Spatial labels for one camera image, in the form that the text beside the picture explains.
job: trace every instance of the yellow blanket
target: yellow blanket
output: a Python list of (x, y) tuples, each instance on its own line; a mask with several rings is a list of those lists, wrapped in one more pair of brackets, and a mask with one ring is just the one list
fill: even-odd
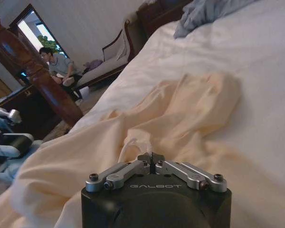
[[(80, 190), (89, 174), (146, 151), (222, 173), (233, 192), (232, 227), (285, 228), (285, 188), (233, 149), (203, 140), (227, 123), (238, 98), (231, 76), (184, 76), (160, 83), (129, 111), (43, 144), (1, 195), (0, 228), (81, 227)], [(134, 138), (142, 151), (121, 152)]]

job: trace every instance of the dark pants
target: dark pants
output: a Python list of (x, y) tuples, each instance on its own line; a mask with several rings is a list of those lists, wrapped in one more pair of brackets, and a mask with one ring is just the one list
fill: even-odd
[(81, 75), (71, 75), (70, 77), (73, 77), (74, 78), (74, 82), (69, 85), (69, 86), (64, 86), (63, 84), (61, 84), (61, 87), (63, 88), (64, 91), (66, 91), (72, 98), (73, 101), (76, 101), (78, 99), (81, 99), (82, 96), (79, 92), (79, 90), (76, 90), (76, 93), (78, 94), (78, 96), (75, 95), (74, 91), (73, 91), (73, 87), (76, 86), (77, 82), (81, 79)]

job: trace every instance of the bolt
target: bolt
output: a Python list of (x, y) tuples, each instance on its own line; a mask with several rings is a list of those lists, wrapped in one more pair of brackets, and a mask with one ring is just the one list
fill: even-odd
[(223, 180), (224, 180), (224, 177), (223, 177), (223, 175), (222, 174), (214, 174), (214, 179), (216, 180), (216, 181), (219, 181), (219, 182), (222, 182)]
[(91, 181), (97, 181), (98, 180), (98, 174), (97, 173), (92, 173), (89, 176)]
[(113, 187), (114, 186), (113, 186), (112, 182), (110, 182), (110, 181), (107, 181), (104, 183), (104, 188), (107, 190), (111, 190)]
[(209, 187), (209, 184), (207, 181), (201, 181), (199, 183), (199, 190), (206, 190)]

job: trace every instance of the wooden headboard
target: wooden headboard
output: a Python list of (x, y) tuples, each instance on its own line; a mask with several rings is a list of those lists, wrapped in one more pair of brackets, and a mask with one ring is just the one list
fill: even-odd
[(181, 19), (182, 8), (190, 2), (192, 0), (157, 0), (150, 5), (143, 4), (136, 13), (150, 37), (160, 26)]

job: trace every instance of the white bed sheet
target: white bed sheet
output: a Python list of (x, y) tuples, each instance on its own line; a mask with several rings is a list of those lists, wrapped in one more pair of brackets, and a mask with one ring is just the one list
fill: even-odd
[(164, 79), (227, 71), (240, 80), (242, 98), (228, 126), (210, 138), (239, 149), (285, 184), (285, 0), (260, 0), (183, 39), (173, 39), (176, 25), (151, 36), (72, 131), (112, 109), (133, 107)]

